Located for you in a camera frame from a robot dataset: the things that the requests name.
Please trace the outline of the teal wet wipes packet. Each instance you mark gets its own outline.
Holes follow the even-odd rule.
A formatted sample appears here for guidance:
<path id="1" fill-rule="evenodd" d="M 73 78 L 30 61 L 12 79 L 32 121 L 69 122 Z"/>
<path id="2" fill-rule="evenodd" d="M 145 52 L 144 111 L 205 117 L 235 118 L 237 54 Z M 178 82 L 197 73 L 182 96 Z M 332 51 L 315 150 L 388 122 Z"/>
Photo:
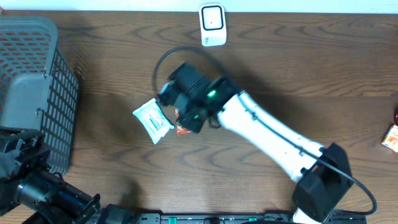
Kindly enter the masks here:
<path id="1" fill-rule="evenodd" d="M 157 144 L 174 125 L 165 117 L 155 98 L 134 110 L 133 115 L 143 124 L 152 142 Z"/>

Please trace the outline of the red Topps candy bar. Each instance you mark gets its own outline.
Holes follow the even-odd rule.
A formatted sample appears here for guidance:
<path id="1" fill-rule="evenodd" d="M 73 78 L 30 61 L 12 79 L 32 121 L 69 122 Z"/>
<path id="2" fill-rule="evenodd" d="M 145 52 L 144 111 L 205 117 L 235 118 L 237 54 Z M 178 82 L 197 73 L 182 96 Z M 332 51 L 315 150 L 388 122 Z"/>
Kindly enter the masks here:
<path id="1" fill-rule="evenodd" d="M 174 108 L 174 110 L 175 110 L 176 118 L 178 119 L 179 110 L 177 108 Z M 183 135 L 183 134 L 191 133 L 191 131 L 189 129 L 183 128 L 179 123 L 177 123 L 176 133 L 177 133 L 178 136 L 180 136 L 180 135 Z"/>

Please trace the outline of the orange Kleenex tissue pack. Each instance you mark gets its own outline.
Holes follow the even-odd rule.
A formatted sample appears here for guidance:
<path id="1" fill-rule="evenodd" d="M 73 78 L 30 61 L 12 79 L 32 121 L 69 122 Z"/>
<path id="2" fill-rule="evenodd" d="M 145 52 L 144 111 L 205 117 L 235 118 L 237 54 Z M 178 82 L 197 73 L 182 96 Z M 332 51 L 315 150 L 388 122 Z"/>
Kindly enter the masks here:
<path id="1" fill-rule="evenodd" d="M 382 140 L 381 144 L 383 146 L 388 147 L 394 152 L 398 152 L 398 132 L 396 124 L 391 126 L 391 128 L 384 136 L 384 139 Z"/>

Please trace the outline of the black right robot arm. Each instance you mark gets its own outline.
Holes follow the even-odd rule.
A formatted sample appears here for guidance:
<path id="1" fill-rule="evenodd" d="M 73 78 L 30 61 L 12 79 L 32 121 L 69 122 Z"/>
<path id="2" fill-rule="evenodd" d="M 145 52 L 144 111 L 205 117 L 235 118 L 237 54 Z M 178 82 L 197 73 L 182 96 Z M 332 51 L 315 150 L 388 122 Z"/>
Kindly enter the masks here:
<path id="1" fill-rule="evenodd" d="M 183 63 L 158 94 L 160 103 L 179 110 L 177 123 L 199 133 L 216 117 L 228 129 L 259 148 L 295 182 L 296 223 L 323 223 L 347 193 L 351 169 L 345 150 L 307 139 L 262 109 L 229 78 L 214 81 Z"/>

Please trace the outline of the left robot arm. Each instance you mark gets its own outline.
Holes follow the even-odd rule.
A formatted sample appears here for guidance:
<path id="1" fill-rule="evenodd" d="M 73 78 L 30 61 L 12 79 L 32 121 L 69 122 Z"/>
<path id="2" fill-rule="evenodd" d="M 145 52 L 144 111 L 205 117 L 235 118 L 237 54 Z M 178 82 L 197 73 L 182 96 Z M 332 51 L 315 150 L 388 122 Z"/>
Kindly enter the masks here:
<path id="1" fill-rule="evenodd" d="M 19 205 L 34 211 L 26 223 L 135 223 L 133 212 L 70 185 L 47 162 L 50 149 L 35 129 L 1 128 L 1 215 Z"/>

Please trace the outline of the green lidded white jar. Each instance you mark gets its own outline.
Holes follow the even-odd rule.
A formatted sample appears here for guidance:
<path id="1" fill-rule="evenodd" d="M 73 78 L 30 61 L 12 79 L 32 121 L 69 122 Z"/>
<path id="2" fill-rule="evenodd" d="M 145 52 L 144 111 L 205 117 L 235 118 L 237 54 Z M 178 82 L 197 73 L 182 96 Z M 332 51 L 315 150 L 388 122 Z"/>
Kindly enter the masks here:
<path id="1" fill-rule="evenodd" d="M 394 112 L 394 124 L 398 126 L 398 109 Z"/>

